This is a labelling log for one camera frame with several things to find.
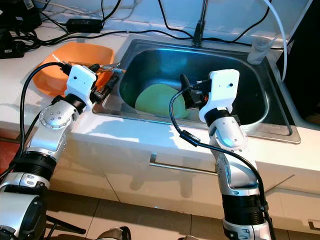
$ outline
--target wall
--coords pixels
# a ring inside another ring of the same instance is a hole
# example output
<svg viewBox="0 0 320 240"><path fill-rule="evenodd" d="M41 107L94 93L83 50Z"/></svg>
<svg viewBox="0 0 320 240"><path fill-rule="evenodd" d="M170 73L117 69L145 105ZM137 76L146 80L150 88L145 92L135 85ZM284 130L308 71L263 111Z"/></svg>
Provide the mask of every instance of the wall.
<svg viewBox="0 0 320 240"><path fill-rule="evenodd" d="M100 9L100 0L52 0L52 3L60 3L66 6L96 11ZM104 7L112 8L117 0L104 0ZM120 6L132 6L134 0L122 0ZM193 34L193 28L200 18L202 0L161 0L168 24L172 27L183 27ZM289 38L294 26L303 14L309 0L273 0L282 20L284 30ZM265 14L266 4L262 0L209 0L206 13L205 37L226 33L238 34L247 27L257 22ZM128 16L130 9L119 9L114 18ZM127 21L143 22L148 24L163 24L160 7L157 0L140 0L132 15ZM273 37L278 34L279 28L274 16L269 12L267 18L254 29L249 35Z"/></svg>

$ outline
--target orange bowl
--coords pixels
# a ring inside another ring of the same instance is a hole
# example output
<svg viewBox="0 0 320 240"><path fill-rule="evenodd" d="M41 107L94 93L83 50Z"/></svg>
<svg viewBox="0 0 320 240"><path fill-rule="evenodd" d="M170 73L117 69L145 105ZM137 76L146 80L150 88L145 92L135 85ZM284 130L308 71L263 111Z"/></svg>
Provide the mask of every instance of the orange bowl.
<svg viewBox="0 0 320 240"><path fill-rule="evenodd" d="M107 65L113 63L114 51L105 46L89 43L69 42L52 52L40 64L49 62L80 62L86 64ZM104 71L97 73L96 87L99 89L110 79L112 72ZM39 71L33 78L35 86L44 94L50 96L64 96L67 89L68 76L64 74L59 66L50 66Z"/></svg>

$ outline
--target white countertop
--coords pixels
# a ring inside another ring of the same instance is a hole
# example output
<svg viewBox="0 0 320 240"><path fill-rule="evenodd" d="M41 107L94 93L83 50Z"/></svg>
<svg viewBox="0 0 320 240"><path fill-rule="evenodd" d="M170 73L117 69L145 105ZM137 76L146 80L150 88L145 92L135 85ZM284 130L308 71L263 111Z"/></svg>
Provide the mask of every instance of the white countertop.
<svg viewBox="0 0 320 240"><path fill-rule="evenodd" d="M50 27L37 28L40 39L51 39L60 36L62 32ZM161 35L129 35L116 34L95 39L86 39L92 43L109 47L115 52L115 62L121 60L132 39L149 39L158 42L169 42L190 45L190 40L175 40ZM27 52L23 58L0 60L0 128L17 131L19 129L19 104L23 83L30 72L41 63L51 52L66 42L54 46L42 46L34 51ZM205 42L204 47L216 49L232 49L248 52L246 46L229 46L223 43ZM33 83L30 84L25 99L25 124L28 125L34 116L48 104L52 97L41 93ZM287 166L292 168L320 171L320 157L318 147L320 131L304 127L297 127L301 137L300 144L283 143L259 138L249 138L249 149L253 159L258 163ZM189 128L189 132L197 136L202 142L208 143L208 131ZM123 119L108 115L85 112L75 124L70 136L76 140L121 145L132 148L148 148L153 151L177 152L189 157L197 156L206 159L211 157L208 149L193 147L181 139L172 125L140 120Z"/></svg>

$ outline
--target clear container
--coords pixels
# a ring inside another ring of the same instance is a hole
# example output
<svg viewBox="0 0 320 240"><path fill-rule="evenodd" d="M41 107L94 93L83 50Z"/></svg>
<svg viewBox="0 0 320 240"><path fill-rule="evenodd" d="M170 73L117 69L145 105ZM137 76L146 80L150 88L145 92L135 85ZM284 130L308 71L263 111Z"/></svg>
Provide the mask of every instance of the clear container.
<svg viewBox="0 0 320 240"><path fill-rule="evenodd" d="M266 37L257 37L252 41L251 51L247 57L248 63L252 65L259 65L268 54L269 49L274 41Z"/></svg>

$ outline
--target stainless steel sink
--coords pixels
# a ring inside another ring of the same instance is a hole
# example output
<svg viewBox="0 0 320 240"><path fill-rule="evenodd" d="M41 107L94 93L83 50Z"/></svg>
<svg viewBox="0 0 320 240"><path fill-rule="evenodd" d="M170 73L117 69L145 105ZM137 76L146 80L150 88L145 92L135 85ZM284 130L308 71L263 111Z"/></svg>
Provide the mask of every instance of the stainless steel sink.
<svg viewBox="0 0 320 240"><path fill-rule="evenodd" d="M260 65L247 63L248 53L210 48L193 48L135 39L124 54L120 77L112 93L93 111L122 118L170 124L167 117L136 110L139 94L153 84L166 84L180 90L180 74L191 83L208 79L211 71L236 69L240 72L237 97L232 115L238 117L241 128L251 137L298 144L300 136L278 89L268 61ZM182 126L207 129L200 122L198 110L192 110Z"/></svg>

